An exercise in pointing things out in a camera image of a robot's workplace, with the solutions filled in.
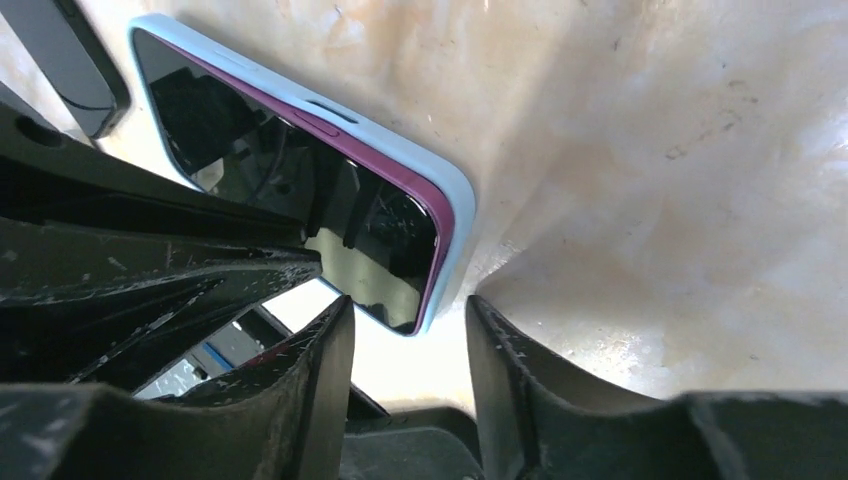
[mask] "screw hole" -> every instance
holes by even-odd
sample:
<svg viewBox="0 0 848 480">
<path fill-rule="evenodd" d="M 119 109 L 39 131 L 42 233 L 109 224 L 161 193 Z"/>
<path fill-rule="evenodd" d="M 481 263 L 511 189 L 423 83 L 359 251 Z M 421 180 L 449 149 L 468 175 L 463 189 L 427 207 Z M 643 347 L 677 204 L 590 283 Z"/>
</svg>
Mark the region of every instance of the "screw hole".
<svg viewBox="0 0 848 480">
<path fill-rule="evenodd" d="M 15 128 L 30 141 L 47 148 L 59 148 L 65 143 L 65 137 L 61 133 L 45 128 L 26 116 L 15 120 Z"/>
</svg>

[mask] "blue strip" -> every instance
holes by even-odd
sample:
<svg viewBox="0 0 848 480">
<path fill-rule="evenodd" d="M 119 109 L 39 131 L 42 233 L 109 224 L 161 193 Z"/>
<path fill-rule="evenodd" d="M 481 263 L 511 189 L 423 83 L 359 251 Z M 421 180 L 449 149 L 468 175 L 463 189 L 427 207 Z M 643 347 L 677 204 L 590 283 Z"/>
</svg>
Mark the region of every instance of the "blue strip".
<svg viewBox="0 0 848 480">
<path fill-rule="evenodd" d="M 212 345 L 204 343 L 203 350 L 208 353 L 210 357 L 212 357 L 212 360 L 218 362 L 218 365 L 220 365 L 225 372 L 229 372 L 233 369 L 233 364 L 228 362 L 226 358 L 224 358 L 220 353 L 218 353 L 218 350 L 215 350 L 215 347 L 213 347 Z"/>
</svg>

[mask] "phone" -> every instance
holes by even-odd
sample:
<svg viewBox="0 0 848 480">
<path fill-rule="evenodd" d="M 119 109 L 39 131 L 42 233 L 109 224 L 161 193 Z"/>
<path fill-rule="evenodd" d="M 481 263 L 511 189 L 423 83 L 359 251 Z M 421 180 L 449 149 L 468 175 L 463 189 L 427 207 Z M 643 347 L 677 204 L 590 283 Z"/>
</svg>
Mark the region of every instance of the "phone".
<svg viewBox="0 0 848 480">
<path fill-rule="evenodd" d="M 325 281 L 394 331 L 418 331 L 455 226 L 444 194 L 148 32 L 132 42 L 175 167 L 213 195 L 300 218 Z"/>
<path fill-rule="evenodd" d="M 190 185 L 302 215 L 326 281 L 394 331 L 426 331 L 476 211 L 455 166 L 169 17 L 134 19 L 129 39 Z"/>
<path fill-rule="evenodd" d="M 130 93 L 73 0 L 0 0 L 0 13 L 90 138 L 107 135 Z"/>
</svg>

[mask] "phone side button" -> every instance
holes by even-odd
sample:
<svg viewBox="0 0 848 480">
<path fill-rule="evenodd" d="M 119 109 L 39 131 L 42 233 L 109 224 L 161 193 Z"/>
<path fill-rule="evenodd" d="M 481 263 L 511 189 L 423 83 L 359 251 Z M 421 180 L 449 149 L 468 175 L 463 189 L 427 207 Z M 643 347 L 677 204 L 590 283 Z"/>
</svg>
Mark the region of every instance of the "phone side button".
<svg viewBox="0 0 848 480">
<path fill-rule="evenodd" d="M 295 111 L 294 115 L 297 118 L 303 120 L 304 122 L 306 122 L 306 123 L 312 125 L 313 127 L 317 128 L 318 130 L 321 130 L 321 132 L 323 132 L 325 135 L 329 135 L 331 137 L 338 137 L 339 136 L 339 130 L 336 127 L 334 127 L 333 124 L 331 124 L 330 122 L 328 122 L 326 120 L 318 118 L 314 115 L 310 115 L 306 112 Z"/>
</svg>

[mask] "table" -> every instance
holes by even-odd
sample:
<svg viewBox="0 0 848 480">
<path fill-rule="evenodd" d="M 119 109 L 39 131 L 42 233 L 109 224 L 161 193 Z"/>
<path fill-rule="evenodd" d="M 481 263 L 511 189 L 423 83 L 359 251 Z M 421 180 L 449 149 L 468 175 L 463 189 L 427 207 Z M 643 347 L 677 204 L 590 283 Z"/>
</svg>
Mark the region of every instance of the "table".
<svg viewBox="0 0 848 480">
<path fill-rule="evenodd" d="M 848 389 L 844 2 L 80 3 L 124 72 L 127 20 L 163 12 L 466 172 L 478 220 L 431 334 L 357 338 L 389 408 L 472 409 L 475 290 L 642 393 Z M 0 27 L 0 80 L 73 134 Z M 100 146 L 163 154 L 138 103 Z"/>
</svg>

